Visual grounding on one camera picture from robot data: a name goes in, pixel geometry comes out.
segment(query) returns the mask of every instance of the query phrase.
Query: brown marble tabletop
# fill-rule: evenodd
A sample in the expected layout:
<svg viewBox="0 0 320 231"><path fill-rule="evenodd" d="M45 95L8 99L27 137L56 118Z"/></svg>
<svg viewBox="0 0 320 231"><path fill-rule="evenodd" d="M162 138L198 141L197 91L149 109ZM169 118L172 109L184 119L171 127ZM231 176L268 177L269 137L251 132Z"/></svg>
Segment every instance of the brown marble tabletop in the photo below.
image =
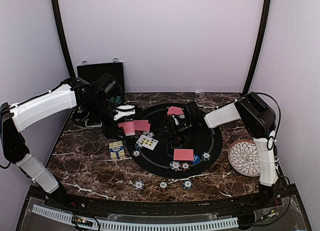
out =
<svg viewBox="0 0 320 231"><path fill-rule="evenodd" d="M127 103L142 109L165 104L196 101L205 112L238 98L236 93L128 93ZM191 190L182 188L185 179L167 179L142 169L125 148L126 158L112 161L109 143L100 128L85 127L84 122L69 119L57 141L47 167L61 180L69 194L136 202L183 202L236 197L258 192L259 177L238 173L228 160L228 149L235 141L252 138L241 121L220 127L223 137L218 160L206 171L189 177ZM144 182L143 191L134 189L137 180ZM157 189L160 182L168 190Z"/></svg>

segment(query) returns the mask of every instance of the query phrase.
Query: round black mat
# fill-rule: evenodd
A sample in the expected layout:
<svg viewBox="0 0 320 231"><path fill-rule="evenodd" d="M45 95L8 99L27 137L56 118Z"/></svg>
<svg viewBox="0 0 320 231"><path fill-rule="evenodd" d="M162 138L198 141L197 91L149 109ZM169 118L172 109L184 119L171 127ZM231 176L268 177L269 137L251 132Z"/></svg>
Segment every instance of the round black mat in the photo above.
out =
<svg viewBox="0 0 320 231"><path fill-rule="evenodd" d="M150 132L155 135L164 125L164 117L167 115L168 108L171 106L182 107L183 104L166 103L147 108L142 113L142 119L148 120L151 124ZM128 138L126 141L127 149L132 156L137 138ZM161 139L157 139L154 150L143 147L140 150L141 156L132 159L146 171L165 178L181 179L198 175L208 169L218 159L222 149L222 134L219 127L204 128L201 132L190 133L181 145L165 144ZM174 160L174 149L193 149L193 153L200 157L198 163L191 163L187 171L174 171L170 168L170 162ZM202 153L211 154L209 161L202 160Z"/></svg>

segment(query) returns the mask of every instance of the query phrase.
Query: purple wall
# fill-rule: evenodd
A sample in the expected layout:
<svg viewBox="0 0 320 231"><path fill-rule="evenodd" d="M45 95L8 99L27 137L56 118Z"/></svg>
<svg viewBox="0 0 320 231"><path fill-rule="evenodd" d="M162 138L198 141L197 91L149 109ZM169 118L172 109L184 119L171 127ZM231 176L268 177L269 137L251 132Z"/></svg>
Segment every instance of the purple wall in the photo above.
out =
<svg viewBox="0 0 320 231"><path fill-rule="evenodd" d="M0 104L43 93L67 76L51 0L0 0ZM66 115L56 114L22 133L29 148L44 163ZM0 163L8 163L1 147ZM16 229L29 186L18 167L0 169L2 231Z"/></svg>
<svg viewBox="0 0 320 231"><path fill-rule="evenodd" d="M252 91L274 96L283 113L281 166L320 230L320 0L272 0Z"/></svg>
<svg viewBox="0 0 320 231"><path fill-rule="evenodd" d="M263 0L59 0L74 66L125 64L127 92L241 92Z"/></svg>

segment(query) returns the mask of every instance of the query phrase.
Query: white patterned plate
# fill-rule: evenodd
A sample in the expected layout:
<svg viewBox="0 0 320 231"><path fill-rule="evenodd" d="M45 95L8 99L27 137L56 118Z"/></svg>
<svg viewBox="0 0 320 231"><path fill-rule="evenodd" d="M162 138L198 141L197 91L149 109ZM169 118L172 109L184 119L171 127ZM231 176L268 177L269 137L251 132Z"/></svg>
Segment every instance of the white patterned plate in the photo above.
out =
<svg viewBox="0 0 320 231"><path fill-rule="evenodd" d="M240 174L257 177L260 175L260 164L257 146L251 140L241 139L234 142L228 151L232 167Z"/></svg>

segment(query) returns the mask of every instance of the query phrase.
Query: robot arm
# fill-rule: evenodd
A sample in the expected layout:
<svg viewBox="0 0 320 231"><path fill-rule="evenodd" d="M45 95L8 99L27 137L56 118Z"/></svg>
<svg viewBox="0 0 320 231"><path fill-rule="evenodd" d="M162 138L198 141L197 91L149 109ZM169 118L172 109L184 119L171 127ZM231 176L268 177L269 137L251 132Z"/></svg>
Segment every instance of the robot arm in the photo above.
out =
<svg viewBox="0 0 320 231"><path fill-rule="evenodd" d="M272 187L278 180L278 153L274 145L274 111L257 95L246 97L222 106L207 115L204 120L209 128L242 119L246 130L253 137L260 162L260 185Z"/></svg>
<svg viewBox="0 0 320 231"><path fill-rule="evenodd" d="M53 194L61 186L58 180L30 152L21 132L32 124L60 111L72 109L78 105L86 106L108 129L117 130L117 120L135 114L133 105L115 106L108 101L117 90L117 82L109 75L103 75L95 85L81 78L68 78L46 93L21 103L0 108L0 138L4 157L16 164L29 175L48 194Z"/></svg>

